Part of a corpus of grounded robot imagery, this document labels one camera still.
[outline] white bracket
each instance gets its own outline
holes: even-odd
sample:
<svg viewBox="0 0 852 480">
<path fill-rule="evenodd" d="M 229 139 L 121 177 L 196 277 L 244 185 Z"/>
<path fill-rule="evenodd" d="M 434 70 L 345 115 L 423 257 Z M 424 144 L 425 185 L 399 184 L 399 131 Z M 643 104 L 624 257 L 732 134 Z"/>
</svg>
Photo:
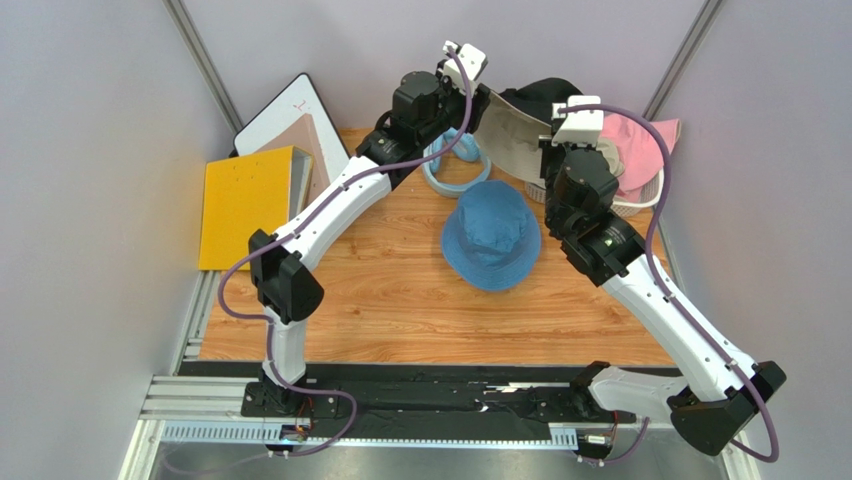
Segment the white bracket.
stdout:
<svg viewBox="0 0 852 480">
<path fill-rule="evenodd" d="M 609 367 L 595 375 L 589 391 L 604 410 L 632 412 L 671 424 L 667 399 L 686 387 L 683 377 L 662 377 Z"/>
<path fill-rule="evenodd" d="M 559 113 L 559 110 L 566 106 L 600 105 L 600 103 L 601 97 L 595 95 L 573 95 L 568 98 L 567 104 L 554 103 L 551 118 L 554 120 L 564 118 L 565 121 L 553 136 L 553 146 L 562 143 L 576 144 L 581 147 L 597 145 L 603 130 L 603 110 L 584 110 L 567 115 Z"/>
<path fill-rule="evenodd" d="M 467 74 L 467 79 L 470 82 L 471 94 L 476 91 L 476 88 L 479 86 L 479 75 L 485 70 L 485 66 L 488 65 L 488 58 L 478 48 L 473 45 L 466 43 L 461 49 L 457 43 L 451 42 L 447 40 L 444 43 L 444 52 L 449 52 L 450 50 L 457 52 L 459 60 L 464 65 L 464 71 Z M 464 91 L 464 82 L 462 81 L 461 71 L 459 70 L 459 66 L 456 65 L 452 59 L 444 62 L 444 65 L 440 68 L 440 72 L 442 75 L 450 77 L 453 81 L 453 86 L 458 88 L 462 93 L 467 93 Z"/>
</svg>

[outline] light blue headphones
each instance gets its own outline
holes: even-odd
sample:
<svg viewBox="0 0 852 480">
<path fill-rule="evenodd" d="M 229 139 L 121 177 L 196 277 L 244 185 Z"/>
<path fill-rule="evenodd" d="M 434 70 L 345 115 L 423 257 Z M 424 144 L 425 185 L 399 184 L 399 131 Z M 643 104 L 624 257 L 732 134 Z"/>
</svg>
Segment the light blue headphones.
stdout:
<svg viewBox="0 0 852 480">
<path fill-rule="evenodd" d="M 429 155 L 432 152 L 440 150 L 441 147 L 444 146 L 444 142 L 452 140 L 457 134 L 458 131 L 455 128 L 447 130 L 443 135 L 432 142 L 432 145 L 426 147 L 426 149 L 423 150 L 423 154 Z M 473 135 L 469 133 L 465 133 L 461 140 L 459 140 L 459 142 L 453 147 L 453 153 L 465 162 L 475 162 L 478 158 L 482 158 L 482 173 L 470 182 L 462 185 L 453 185 L 450 183 L 441 183 L 435 178 L 435 173 L 441 168 L 441 157 L 438 157 L 431 162 L 424 163 L 421 168 L 423 169 L 423 175 L 426 177 L 426 183 L 438 192 L 438 194 L 445 197 L 458 198 L 468 188 L 488 179 L 488 175 L 491 173 L 491 160 L 479 152 L 479 147 L 476 146 L 476 141 L 473 139 Z"/>
</svg>

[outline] blue bucket hat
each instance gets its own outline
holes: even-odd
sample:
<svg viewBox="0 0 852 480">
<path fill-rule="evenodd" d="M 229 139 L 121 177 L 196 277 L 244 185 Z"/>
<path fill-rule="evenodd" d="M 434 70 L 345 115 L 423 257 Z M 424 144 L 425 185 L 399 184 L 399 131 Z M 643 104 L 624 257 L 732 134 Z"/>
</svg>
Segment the blue bucket hat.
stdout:
<svg viewBox="0 0 852 480">
<path fill-rule="evenodd" d="M 496 292 L 529 275 L 541 251 L 541 231 L 517 190 L 489 180 L 459 198 L 444 224 L 441 251 L 468 283 Z"/>
</svg>

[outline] white basket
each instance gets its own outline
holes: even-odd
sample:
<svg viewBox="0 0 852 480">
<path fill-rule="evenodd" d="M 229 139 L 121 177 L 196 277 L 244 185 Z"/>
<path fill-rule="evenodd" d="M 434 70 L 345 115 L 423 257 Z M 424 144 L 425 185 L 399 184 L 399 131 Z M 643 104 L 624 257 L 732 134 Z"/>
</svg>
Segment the white basket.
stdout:
<svg viewBox="0 0 852 480">
<path fill-rule="evenodd" d="M 657 176 L 652 178 L 650 182 L 646 183 L 645 186 L 642 187 L 642 193 L 639 195 L 638 203 L 628 202 L 616 195 L 615 200 L 612 202 L 612 210 L 616 215 L 624 218 L 636 215 L 642 211 L 643 208 L 653 207 L 660 201 L 660 194 L 663 193 L 663 178 L 663 171 L 660 170 L 660 172 L 657 173 Z M 527 195 L 533 199 L 533 201 L 544 203 L 544 188 L 534 183 L 527 182 L 526 191 Z"/>
</svg>

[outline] metal floor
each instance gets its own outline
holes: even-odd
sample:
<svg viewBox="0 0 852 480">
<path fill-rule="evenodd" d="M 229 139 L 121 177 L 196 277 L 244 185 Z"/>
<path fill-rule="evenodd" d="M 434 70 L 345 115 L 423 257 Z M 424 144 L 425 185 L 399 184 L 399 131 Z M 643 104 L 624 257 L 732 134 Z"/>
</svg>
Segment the metal floor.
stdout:
<svg viewBox="0 0 852 480">
<path fill-rule="evenodd" d="M 636 437 L 619 431 L 618 444 L 626 449 Z M 265 448 L 255 445 L 186 443 L 160 445 L 160 457 L 169 455 L 177 468 L 217 468 Z M 154 467 L 151 480 L 183 479 Z M 649 431 L 636 453 L 624 464 L 603 469 L 577 463 L 567 451 L 467 450 L 437 448 L 334 447 L 306 458 L 262 459 L 205 479 L 326 479 L 326 480 L 550 480 L 550 479 L 727 479 L 721 458 L 707 457 L 686 445 L 672 430 Z"/>
</svg>

